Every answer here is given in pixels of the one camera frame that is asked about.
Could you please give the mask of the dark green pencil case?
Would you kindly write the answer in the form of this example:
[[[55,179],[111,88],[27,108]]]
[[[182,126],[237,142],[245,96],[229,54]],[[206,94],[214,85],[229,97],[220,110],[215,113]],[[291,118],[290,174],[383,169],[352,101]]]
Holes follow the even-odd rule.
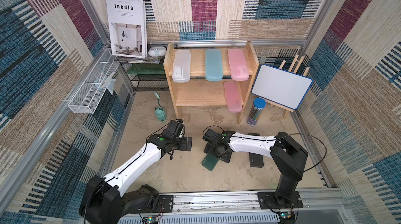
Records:
[[[207,154],[206,157],[202,161],[202,166],[206,168],[208,171],[212,172],[218,163],[219,158],[214,156],[213,154]]]

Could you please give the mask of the black pencil case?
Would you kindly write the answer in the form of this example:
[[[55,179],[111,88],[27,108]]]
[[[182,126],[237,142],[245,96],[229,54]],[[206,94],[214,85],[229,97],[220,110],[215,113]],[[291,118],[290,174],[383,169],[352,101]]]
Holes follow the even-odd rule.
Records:
[[[249,153],[249,163],[252,168],[263,168],[264,159],[262,155]]]

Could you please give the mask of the white translucent pencil case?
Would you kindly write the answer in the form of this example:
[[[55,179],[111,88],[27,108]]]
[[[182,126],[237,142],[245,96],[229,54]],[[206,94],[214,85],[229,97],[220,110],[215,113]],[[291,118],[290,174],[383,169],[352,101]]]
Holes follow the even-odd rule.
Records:
[[[174,54],[172,79],[175,83],[186,83],[191,77],[191,52],[178,50]]]

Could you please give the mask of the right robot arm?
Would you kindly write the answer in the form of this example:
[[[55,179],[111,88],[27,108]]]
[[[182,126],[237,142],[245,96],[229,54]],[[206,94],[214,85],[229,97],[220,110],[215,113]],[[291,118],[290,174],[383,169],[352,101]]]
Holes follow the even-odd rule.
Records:
[[[274,192],[258,193],[261,209],[301,209],[303,202],[296,191],[305,171],[308,152],[291,135],[279,132],[275,136],[245,135],[234,131],[217,133],[207,129],[203,133],[207,153],[230,162],[232,153],[245,152],[271,158],[281,175]]]

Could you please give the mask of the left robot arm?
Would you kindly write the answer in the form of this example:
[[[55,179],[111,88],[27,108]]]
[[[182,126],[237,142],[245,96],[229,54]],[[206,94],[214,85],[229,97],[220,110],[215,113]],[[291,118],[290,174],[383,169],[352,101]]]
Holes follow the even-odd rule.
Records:
[[[146,139],[145,145],[123,165],[105,175],[93,176],[87,183],[79,215],[90,224],[116,224],[127,214],[162,213],[167,200],[148,184],[135,191],[128,188],[151,165],[174,151],[189,152],[192,139],[185,136],[181,119],[171,120]]]

